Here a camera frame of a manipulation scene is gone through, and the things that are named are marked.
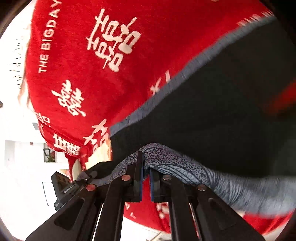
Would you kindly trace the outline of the black pants grey waistband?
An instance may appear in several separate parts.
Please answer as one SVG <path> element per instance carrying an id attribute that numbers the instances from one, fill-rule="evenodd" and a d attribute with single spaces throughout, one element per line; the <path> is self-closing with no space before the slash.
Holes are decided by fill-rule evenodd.
<path id="1" fill-rule="evenodd" d="M 295 33 L 273 16 L 233 27 L 196 16 L 141 20 L 115 70 L 84 50 L 73 132 L 113 159 L 208 184 L 235 209 L 295 209 Z"/>

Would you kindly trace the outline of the peach folded cloth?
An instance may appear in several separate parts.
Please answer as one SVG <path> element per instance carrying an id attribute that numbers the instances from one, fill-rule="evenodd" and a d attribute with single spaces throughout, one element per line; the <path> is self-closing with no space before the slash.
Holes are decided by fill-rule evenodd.
<path id="1" fill-rule="evenodd" d="M 88 162 L 85 163 L 86 169 L 88 170 L 100 162 L 111 161 L 111 152 L 111 141 L 107 140 L 88 158 Z"/>

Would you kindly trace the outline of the red printed bed blanket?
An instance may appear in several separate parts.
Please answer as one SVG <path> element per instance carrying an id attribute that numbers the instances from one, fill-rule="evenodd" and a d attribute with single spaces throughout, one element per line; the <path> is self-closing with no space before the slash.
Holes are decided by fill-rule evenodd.
<path id="1" fill-rule="evenodd" d="M 295 211 L 293 1 L 38 1 L 25 78 L 42 137 L 96 185 L 205 184 L 259 233 Z"/>

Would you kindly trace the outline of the red patterned pillow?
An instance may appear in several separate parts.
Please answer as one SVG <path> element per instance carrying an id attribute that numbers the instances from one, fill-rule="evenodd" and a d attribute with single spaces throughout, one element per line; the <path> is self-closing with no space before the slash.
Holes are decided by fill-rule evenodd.
<path id="1" fill-rule="evenodd" d="M 85 154 L 83 154 L 81 157 L 65 154 L 65 157 L 69 164 L 70 180 L 74 181 L 78 178 L 80 173 L 86 171 L 85 163 L 88 162 L 88 158 Z"/>

